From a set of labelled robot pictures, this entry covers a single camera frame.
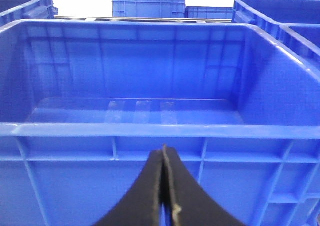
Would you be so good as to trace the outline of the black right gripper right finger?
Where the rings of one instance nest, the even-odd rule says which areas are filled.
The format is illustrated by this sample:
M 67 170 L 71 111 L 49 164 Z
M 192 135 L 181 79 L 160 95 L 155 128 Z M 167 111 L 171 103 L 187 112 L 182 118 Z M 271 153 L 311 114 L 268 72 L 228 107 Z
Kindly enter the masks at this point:
M 182 162 L 177 150 L 164 145 L 162 203 L 167 226 L 243 226 L 213 200 Z

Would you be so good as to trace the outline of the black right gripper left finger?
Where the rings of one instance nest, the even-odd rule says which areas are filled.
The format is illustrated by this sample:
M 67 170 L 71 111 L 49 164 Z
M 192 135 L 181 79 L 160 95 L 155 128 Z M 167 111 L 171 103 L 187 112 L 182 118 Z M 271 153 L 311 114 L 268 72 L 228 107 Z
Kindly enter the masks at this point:
M 163 153 L 152 151 L 135 180 L 121 200 L 96 226 L 158 226 L 160 224 Z

